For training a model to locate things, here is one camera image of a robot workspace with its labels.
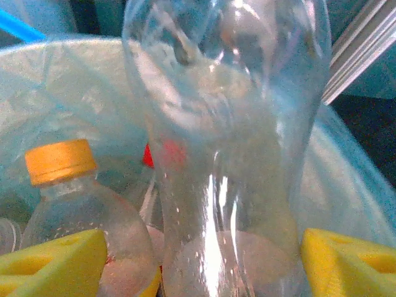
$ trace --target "blue straw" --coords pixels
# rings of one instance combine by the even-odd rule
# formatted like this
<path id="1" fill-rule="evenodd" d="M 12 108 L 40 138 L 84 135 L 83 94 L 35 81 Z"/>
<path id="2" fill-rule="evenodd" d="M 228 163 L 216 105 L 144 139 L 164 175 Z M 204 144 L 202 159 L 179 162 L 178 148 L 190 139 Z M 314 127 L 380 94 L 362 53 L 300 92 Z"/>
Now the blue straw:
<path id="1" fill-rule="evenodd" d="M 45 35 L 0 9 L 0 29 L 24 42 L 45 39 Z"/>

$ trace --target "bottle cap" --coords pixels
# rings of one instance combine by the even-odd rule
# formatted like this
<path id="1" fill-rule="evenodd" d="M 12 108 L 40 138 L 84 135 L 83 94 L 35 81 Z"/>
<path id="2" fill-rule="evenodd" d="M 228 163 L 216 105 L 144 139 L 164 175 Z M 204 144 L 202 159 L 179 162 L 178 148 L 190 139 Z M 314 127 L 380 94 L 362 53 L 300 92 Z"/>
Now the bottle cap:
<path id="1" fill-rule="evenodd" d="M 144 148 L 143 164 L 147 167 L 154 168 L 154 161 L 151 156 L 149 144 L 146 144 L 146 147 Z"/>
<path id="2" fill-rule="evenodd" d="M 184 166 L 186 162 L 186 149 L 181 142 L 168 139 L 163 143 L 162 162 L 165 166 Z"/>
<path id="3" fill-rule="evenodd" d="M 86 139 L 34 148 L 26 152 L 25 161 L 33 186 L 76 178 L 97 167 Z"/>
<path id="4" fill-rule="evenodd" d="M 22 232 L 17 223 L 0 218 L 0 256 L 19 249 Z"/>

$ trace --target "crushed plastic bottle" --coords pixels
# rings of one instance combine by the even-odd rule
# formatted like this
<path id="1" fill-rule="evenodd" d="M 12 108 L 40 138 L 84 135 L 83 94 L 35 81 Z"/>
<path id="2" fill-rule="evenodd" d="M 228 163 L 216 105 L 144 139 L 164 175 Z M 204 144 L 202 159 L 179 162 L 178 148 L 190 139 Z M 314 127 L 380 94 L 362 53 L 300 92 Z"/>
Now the crushed plastic bottle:
<path id="1" fill-rule="evenodd" d="M 96 163 L 86 140 L 37 147 L 25 159 L 42 199 L 23 234 L 23 248 L 99 228 L 108 259 L 98 296 L 138 296 L 159 281 L 144 222 L 127 200 L 95 181 Z"/>
<path id="2" fill-rule="evenodd" d="M 164 235 L 160 191 L 156 182 L 154 164 L 149 145 L 146 145 L 142 161 L 139 162 L 137 174 L 129 185 L 119 193 L 128 201 L 139 207 L 139 214 L 146 224 L 151 237 L 155 257 L 160 265 L 163 261 Z"/>
<path id="3" fill-rule="evenodd" d="M 329 73 L 325 3 L 130 0 L 123 44 L 163 190 L 166 295 L 298 295 L 289 201 Z"/>

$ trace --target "clear plastic bottle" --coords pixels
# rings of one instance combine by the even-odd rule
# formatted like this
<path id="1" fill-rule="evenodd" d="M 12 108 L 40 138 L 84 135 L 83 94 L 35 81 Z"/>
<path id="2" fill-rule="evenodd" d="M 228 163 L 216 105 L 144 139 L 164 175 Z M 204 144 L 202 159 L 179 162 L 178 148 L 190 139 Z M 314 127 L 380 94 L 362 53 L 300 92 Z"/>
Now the clear plastic bottle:
<path id="1" fill-rule="evenodd" d="M 290 201 L 329 73 L 325 2 L 130 0 L 123 44 L 162 191 L 166 295 L 298 296 Z"/>
<path id="2" fill-rule="evenodd" d="M 144 292 L 158 270 L 150 236 L 130 202 L 95 181 L 96 163 L 88 142 L 70 140 L 37 147 L 25 159 L 31 183 L 40 188 L 42 198 L 21 247 L 100 228 L 106 236 L 108 261 L 98 295 L 124 297 Z"/>

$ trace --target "red bottle cap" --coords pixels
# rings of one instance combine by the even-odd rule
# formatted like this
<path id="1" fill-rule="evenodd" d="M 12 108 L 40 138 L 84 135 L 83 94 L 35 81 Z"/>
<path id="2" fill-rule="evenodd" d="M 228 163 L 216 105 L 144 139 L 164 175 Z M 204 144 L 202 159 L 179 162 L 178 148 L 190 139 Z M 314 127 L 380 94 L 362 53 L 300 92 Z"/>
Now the red bottle cap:
<path id="1" fill-rule="evenodd" d="M 165 166 L 183 166 L 186 159 L 186 152 L 182 145 L 179 145 L 173 140 L 166 140 L 163 143 L 160 158 Z M 143 164 L 147 167 L 154 168 L 149 144 L 146 144 L 146 148 L 144 149 Z"/>
<path id="2" fill-rule="evenodd" d="M 149 144 L 146 144 L 146 148 L 144 148 L 143 164 L 147 167 L 154 168 L 154 161 L 150 153 Z"/>

